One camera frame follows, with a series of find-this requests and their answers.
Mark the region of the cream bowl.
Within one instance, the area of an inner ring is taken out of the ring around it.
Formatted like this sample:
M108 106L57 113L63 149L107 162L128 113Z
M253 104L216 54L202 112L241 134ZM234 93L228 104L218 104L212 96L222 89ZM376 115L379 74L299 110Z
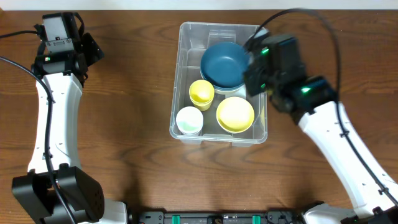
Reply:
M215 92L217 94L229 95L231 93L234 93L234 92L238 91L242 87L245 88L245 85L237 86L237 87L234 87L234 88L221 88L221 87L218 87L218 86L214 86L214 89L215 89Z

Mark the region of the white bowl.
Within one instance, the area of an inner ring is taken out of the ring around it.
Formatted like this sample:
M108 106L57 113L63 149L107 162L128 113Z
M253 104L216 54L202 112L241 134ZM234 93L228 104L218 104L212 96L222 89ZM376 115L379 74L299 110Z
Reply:
M247 131L249 128L250 128L250 126L249 127L246 127L246 128L239 128L239 129L231 129L231 128L229 128L229 127L224 127L224 126L222 126L221 127L224 131L226 131L227 133L231 133L231 134L239 134L239 133L243 133L243 132L245 132L245 131Z

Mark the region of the blue bowl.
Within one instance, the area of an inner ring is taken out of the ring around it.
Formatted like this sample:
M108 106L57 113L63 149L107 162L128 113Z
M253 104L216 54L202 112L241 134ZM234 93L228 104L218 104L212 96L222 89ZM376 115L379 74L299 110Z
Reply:
M220 91L233 91L244 85L243 74L239 72L201 73L201 77Z
M245 49L232 42L220 42L203 54L200 62L202 73L236 72L244 73L249 64L249 55Z

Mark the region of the yellow cup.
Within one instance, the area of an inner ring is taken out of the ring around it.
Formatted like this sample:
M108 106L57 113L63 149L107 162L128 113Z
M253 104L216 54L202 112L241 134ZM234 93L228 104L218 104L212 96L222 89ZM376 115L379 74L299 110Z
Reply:
M212 102L213 102L212 100L209 100L206 102L192 100L194 107L198 108L200 111L208 110L210 108Z
M210 82L197 80L190 85L188 93L193 102L202 104L213 100L215 89Z

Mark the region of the cream cup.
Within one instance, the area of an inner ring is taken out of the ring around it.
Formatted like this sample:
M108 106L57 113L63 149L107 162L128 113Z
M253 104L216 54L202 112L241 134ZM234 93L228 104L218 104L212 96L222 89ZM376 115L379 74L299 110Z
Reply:
M203 127L203 114L193 106L182 108L176 116L176 124L184 135L199 135Z

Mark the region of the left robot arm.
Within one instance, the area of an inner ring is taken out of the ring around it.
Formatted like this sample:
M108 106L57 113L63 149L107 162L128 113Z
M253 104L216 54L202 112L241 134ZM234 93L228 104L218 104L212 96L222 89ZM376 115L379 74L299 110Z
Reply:
M39 114L27 174L12 180L12 194L35 223L128 223L127 206L104 197L81 169L77 148L80 98L88 67L104 53L89 33L48 35L28 74L36 80Z

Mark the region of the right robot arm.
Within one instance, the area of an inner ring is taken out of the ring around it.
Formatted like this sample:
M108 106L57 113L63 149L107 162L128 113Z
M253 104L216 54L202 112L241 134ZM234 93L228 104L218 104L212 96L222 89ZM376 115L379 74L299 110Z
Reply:
M317 204L300 214L303 223L397 223L397 183L385 172L351 124L345 107L323 77L309 77L298 56L253 55L244 73L251 95L270 90L318 146L343 184L352 209Z

